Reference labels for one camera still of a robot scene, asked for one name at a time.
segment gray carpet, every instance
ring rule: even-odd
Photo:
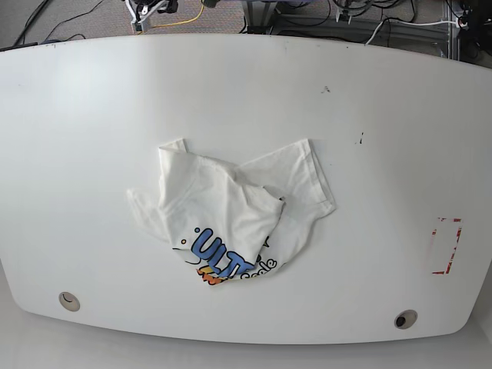
[[[12,45],[24,28],[30,14],[41,0],[0,0],[0,48]],[[27,42],[42,42],[59,22],[75,15],[87,12],[99,0],[52,0],[43,11],[36,23],[29,30]],[[443,18],[443,0],[415,0],[417,5],[416,22],[433,22]],[[200,0],[180,0],[178,12],[173,15],[153,15],[152,24],[172,23],[196,16],[200,11]],[[328,5],[325,0],[316,0],[309,6],[299,9],[284,9],[301,15],[325,17]],[[410,2],[384,11],[385,15],[410,19],[412,15]],[[332,5],[331,17],[335,15]],[[361,18],[379,20],[381,10],[371,9]],[[87,38],[131,35],[130,15],[122,0],[104,0],[91,14],[77,18],[58,27],[50,38],[65,40],[75,34],[82,33]],[[206,8],[203,15],[187,25],[152,29],[149,33],[238,33],[243,26],[243,11],[237,1],[221,1],[215,9]],[[433,45],[417,43],[392,43],[391,47],[429,55],[440,54]],[[478,58],[477,64],[492,65],[491,58]]]

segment white cable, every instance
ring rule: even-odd
[[[376,37],[377,31],[379,31],[379,28],[381,28],[383,26],[385,21],[386,21],[386,19],[383,20],[379,25],[377,25],[371,38],[369,38],[369,40],[367,40],[366,45],[369,45],[372,42],[372,40],[374,40],[374,37]],[[432,23],[410,23],[410,22],[398,21],[397,19],[390,19],[389,22],[391,22],[391,21],[401,23],[402,25],[414,25],[416,27],[427,27],[430,25],[456,25],[457,27],[459,27],[459,24],[458,24],[459,20],[458,19],[456,21],[439,21],[439,22],[432,22]]]

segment white table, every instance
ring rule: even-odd
[[[449,334],[470,315],[492,258],[489,70],[341,42],[156,35],[1,53],[0,87],[0,258],[26,311],[269,344]],[[180,137],[236,163],[311,138],[338,209],[272,278],[211,288],[125,202],[127,188],[158,193],[156,148]],[[457,226],[449,274],[432,274]],[[399,330],[407,309],[417,322]]]

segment yellow cable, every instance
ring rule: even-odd
[[[201,16],[201,13],[203,13],[203,10],[204,10],[205,6],[202,4],[201,5],[201,9],[200,9],[200,12],[198,13],[198,15],[192,19],[188,19],[187,21],[181,21],[181,22],[176,22],[176,23],[169,23],[168,25],[153,25],[151,26],[151,28],[164,28],[164,27],[170,27],[172,25],[185,25],[187,23],[192,23],[194,21],[196,21],[198,18],[200,18]]]

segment metal frame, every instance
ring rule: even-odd
[[[455,9],[455,2],[451,0],[451,4]],[[315,38],[342,37],[363,41],[372,35],[380,23],[379,21],[352,18],[349,24],[348,22],[337,22],[334,18],[329,18],[320,25],[306,28],[303,25],[320,23],[323,19],[305,15],[282,15],[278,16],[275,22],[272,23],[277,2],[242,2],[242,5],[248,31],[249,28],[253,30],[253,32],[249,33],[267,33],[267,30],[271,35],[279,35],[282,32],[288,31],[309,32]],[[445,2],[443,2],[443,19],[456,20],[453,12],[447,7]],[[460,60],[460,40],[457,37],[459,31],[459,28],[456,28],[454,25],[417,27],[398,24],[396,22],[391,23],[391,39],[436,45],[442,57],[453,60]],[[381,30],[375,40],[386,39],[387,37],[387,31]]]

